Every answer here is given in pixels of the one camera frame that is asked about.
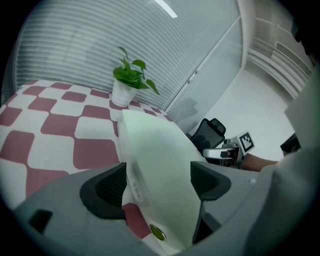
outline table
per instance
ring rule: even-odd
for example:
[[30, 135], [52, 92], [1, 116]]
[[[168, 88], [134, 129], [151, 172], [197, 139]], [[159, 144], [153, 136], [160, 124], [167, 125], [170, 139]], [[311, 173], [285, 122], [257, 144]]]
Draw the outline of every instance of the table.
[[[9, 208], [52, 180], [120, 163], [117, 123], [122, 110], [172, 122], [158, 108], [137, 101], [119, 107], [110, 97], [86, 86], [35, 80], [0, 108], [0, 187]], [[129, 187], [122, 208], [129, 228], [157, 251]]]

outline human hand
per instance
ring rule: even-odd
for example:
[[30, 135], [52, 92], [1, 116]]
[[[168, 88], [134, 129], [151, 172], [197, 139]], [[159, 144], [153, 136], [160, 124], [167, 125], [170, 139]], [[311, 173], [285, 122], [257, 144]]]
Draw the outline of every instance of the human hand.
[[240, 167], [248, 171], [260, 172], [265, 166], [276, 163], [276, 161], [263, 159], [253, 154], [246, 154]]

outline window blinds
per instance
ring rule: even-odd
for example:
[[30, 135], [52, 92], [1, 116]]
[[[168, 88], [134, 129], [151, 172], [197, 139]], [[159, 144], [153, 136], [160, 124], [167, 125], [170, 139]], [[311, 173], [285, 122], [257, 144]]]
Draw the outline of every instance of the window blinds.
[[124, 47], [157, 85], [136, 100], [165, 109], [230, 24], [236, 0], [44, 0], [20, 31], [14, 86], [52, 79], [111, 91]]

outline potted plant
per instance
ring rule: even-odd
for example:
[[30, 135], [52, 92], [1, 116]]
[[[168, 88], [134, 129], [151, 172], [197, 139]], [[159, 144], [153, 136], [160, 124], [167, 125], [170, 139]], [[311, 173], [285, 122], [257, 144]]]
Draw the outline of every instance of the potted plant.
[[[127, 51], [121, 46], [118, 48], [124, 52], [125, 58], [121, 59], [123, 66], [113, 70], [115, 79], [111, 101], [117, 106], [127, 107], [140, 89], [151, 88], [159, 95], [155, 83], [145, 78], [146, 63], [140, 59], [130, 62]], [[131, 65], [140, 68], [140, 71], [133, 69]]]

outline checkered tablecloth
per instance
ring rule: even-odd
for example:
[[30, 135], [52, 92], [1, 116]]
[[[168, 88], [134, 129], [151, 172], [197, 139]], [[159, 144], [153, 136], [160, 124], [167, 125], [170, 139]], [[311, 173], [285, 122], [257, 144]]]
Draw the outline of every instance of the checkered tablecloth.
[[[0, 108], [0, 185], [8, 206], [59, 177], [119, 163], [123, 109], [171, 121], [160, 109], [136, 101], [119, 107], [109, 93], [85, 86], [48, 80], [21, 86]], [[129, 187], [122, 201], [128, 226], [152, 247], [157, 242]]]

